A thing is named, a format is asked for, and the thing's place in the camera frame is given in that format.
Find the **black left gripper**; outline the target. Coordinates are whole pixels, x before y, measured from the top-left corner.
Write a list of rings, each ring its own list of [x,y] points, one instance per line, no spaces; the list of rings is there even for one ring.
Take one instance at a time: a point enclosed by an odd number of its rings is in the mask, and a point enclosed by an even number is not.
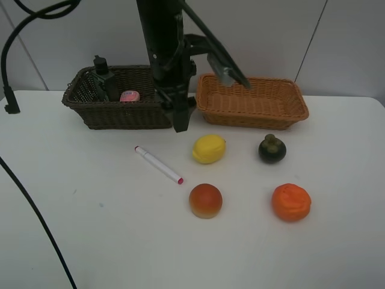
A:
[[[196,101],[188,97],[190,79],[197,73],[192,56],[213,53],[223,64],[231,68],[230,76],[235,82],[246,89],[251,89],[249,80],[225,47],[185,1],[182,1],[182,10],[200,29],[203,36],[183,35],[172,57],[165,63],[159,60],[156,62],[156,70],[159,73],[154,79],[156,94],[162,102],[162,108],[173,110],[173,128],[176,132],[184,132],[188,129],[191,113],[196,107]]]

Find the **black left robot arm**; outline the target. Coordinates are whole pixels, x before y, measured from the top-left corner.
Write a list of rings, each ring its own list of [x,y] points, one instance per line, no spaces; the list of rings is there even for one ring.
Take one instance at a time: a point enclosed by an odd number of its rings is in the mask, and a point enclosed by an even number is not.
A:
[[[192,57],[207,56],[225,85],[250,83],[221,42],[185,1],[137,1],[156,95],[176,132],[188,129],[196,100],[188,95],[197,68]]]

